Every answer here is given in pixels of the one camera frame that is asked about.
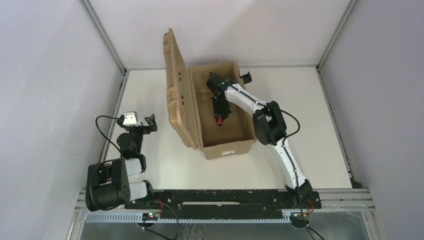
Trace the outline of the red black screwdriver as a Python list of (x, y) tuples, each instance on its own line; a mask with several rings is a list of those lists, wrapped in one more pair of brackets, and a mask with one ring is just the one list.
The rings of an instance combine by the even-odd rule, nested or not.
[(217, 122), (217, 125), (218, 126), (222, 126), (222, 124), (223, 124), (223, 118), (222, 118), (222, 116), (219, 116), (216, 122)]

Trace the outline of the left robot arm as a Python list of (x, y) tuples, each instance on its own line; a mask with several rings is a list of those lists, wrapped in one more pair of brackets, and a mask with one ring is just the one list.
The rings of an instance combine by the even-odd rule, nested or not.
[(112, 143), (119, 152), (119, 158), (88, 167), (85, 204), (91, 212), (109, 211), (133, 201), (153, 201), (155, 196), (148, 180), (130, 181), (131, 176), (146, 171), (142, 143), (145, 135), (158, 130), (155, 115), (145, 117), (146, 125), (138, 121), (135, 111), (126, 112), (114, 120), (124, 129)]

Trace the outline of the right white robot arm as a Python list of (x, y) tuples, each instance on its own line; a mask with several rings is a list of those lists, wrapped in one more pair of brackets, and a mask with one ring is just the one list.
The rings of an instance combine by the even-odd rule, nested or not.
[(287, 124), (283, 115), (296, 119), (280, 108), (276, 101), (263, 101), (246, 91), (235, 79), (227, 79), (210, 72), (206, 82), (213, 93), (212, 104), (216, 123), (221, 126), (230, 115), (230, 104), (241, 108), (252, 117), (254, 133), (261, 144), (270, 146), (283, 173), (285, 188), (295, 206), (308, 201), (313, 192), (310, 181), (301, 171), (290, 149)]

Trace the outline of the tan plastic storage bin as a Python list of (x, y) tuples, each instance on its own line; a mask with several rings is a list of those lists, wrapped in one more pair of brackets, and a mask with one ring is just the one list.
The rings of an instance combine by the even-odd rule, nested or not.
[(218, 126), (214, 119), (214, 94), (207, 87), (213, 72), (233, 78), (244, 87), (239, 65), (234, 61), (186, 67), (175, 34), (163, 36), (169, 122), (188, 147), (199, 149), (208, 160), (246, 154), (257, 141), (252, 117), (233, 103), (230, 116)]

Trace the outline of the upper black bin latch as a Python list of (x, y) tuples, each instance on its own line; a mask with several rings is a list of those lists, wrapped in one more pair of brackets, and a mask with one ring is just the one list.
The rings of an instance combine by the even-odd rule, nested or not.
[(246, 74), (239, 75), (239, 77), (240, 79), (242, 79), (244, 85), (251, 83), (253, 80), (252, 75), (249, 71)]

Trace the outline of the left control board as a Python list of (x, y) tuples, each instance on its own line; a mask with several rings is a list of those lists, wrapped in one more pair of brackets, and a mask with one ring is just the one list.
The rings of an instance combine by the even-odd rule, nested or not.
[(141, 221), (142, 222), (157, 221), (159, 218), (160, 218), (159, 212), (144, 212), (142, 214)]

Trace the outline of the control board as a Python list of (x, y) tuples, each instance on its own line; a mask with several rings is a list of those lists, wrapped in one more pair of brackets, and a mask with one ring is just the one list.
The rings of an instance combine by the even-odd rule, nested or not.
[(157, 221), (159, 218), (160, 218), (159, 212), (144, 212), (142, 214), (141, 221), (142, 222)]
[(301, 214), (300, 212), (293, 212), (290, 217), (290, 220), (300, 220), (300, 221), (310, 221), (312, 219), (312, 216), (310, 214)]

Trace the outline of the right control board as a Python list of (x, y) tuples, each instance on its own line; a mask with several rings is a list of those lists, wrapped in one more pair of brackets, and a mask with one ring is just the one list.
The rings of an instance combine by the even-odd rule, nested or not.
[(312, 216), (310, 214), (301, 214), (300, 212), (293, 212), (290, 217), (290, 220), (300, 220), (300, 221), (310, 221), (312, 219)]

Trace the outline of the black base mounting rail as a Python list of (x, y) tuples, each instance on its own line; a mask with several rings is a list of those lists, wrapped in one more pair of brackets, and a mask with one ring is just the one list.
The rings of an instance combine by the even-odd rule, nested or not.
[(194, 218), (276, 218), (287, 212), (308, 213), (322, 208), (321, 197), (313, 191), (307, 202), (295, 206), (284, 189), (243, 190), (157, 190), (152, 201), (132, 201), (126, 210), (158, 210), (160, 216)]

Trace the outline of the left aluminium frame post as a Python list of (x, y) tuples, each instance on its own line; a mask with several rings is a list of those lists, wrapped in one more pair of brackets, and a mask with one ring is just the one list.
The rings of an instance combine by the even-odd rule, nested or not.
[(100, 40), (103, 42), (106, 50), (108, 51), (109, 55), (111, 56), (112, 60), (115, 62), (116, 66), (118, 67), (119, 71), (124, 75), (127, 72), (126, 67), (124, 66), (123, 61), (121, 60), (118, 51), (116, 50), (111, 38), (109, 37), (100, 17), (98, 16), (93, 4), (90, 0), (79, 0), (79, 3), (81, 4), (82, 8), (84, 9), (85, 13), (87, 14), (90, 22), (92, 23), (95, 31), (100, 37)]

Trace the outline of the aluminium frame post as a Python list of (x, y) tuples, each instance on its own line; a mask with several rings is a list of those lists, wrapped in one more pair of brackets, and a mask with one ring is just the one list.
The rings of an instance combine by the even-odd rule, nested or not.
[(87, 14), (90, 22), (92, 23), (95, 31), (100, 37), (100, 40), (103, 42), (106, 50), (108, 51), (109, 55), (111, 56), (112, 60), (115, 62), (116, 66), (118, 67), (119, 71), (124, 75), (127, 72), (126, 67), (124, 66), (123, 61), (121, 60), (118, 51), (116, 50), (111, 38), (109, 37), (100, 17), (98, 16), (93, 4), (90, 0), (79, 0), (79, 3), (81, 4), (82, 8), (84, 9), (85, 13)]
[(318, 64), (316, 65), (316, 69), (318, 72), (320, 72), (323, 68), (323, 66), (325, 65), (332, 49), (333, 46), (335, 45), (336, 41), (338, 40), (339, 35), (341, 34), (342, 30), (344, 29), (347, 21), (349, 20), (352, 12), (354, 11), (356, 5), (358, 3), (358, 0), (350, 0), (348, 2), (348, 5), (346, 7), (346, 9), (344, 10), (338, 24), (336, 25), (336, 28), (334, 30), (334, 32), (332, 33), (330, 40), (327, 44), (327, 46), (324, 49), (324, 52), (322, 54), (322, 56), (319, 59)]

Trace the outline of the right aluminium frame post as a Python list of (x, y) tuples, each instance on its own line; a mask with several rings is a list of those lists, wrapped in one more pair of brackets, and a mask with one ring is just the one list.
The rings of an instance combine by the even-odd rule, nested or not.
[(327, 46), (324, 49), (324, 52), (322, 54), (322, 56), (319, 59), (318, 64), (316, 65), (316, 69), (318, 72), (320, 72), (323, 68), (323, 66), (325, 65), (332, 49), (333, 46), (335, 45), (336, 41), (338, 40), (339, 35), (341, 34), (342, 30), (344, 29), (347, 21), (349, 20), (352, 12), (354, 11), (356, 5), (358, 3), (358, 0), (350, 0), (348, 2), (348, 5), (346, 7), (346, 9), (344, 10), (338, 24), (336, 25), (336, 28), (334, 30), (334, 32), (332, 33), (330, 40), (327, 44)]

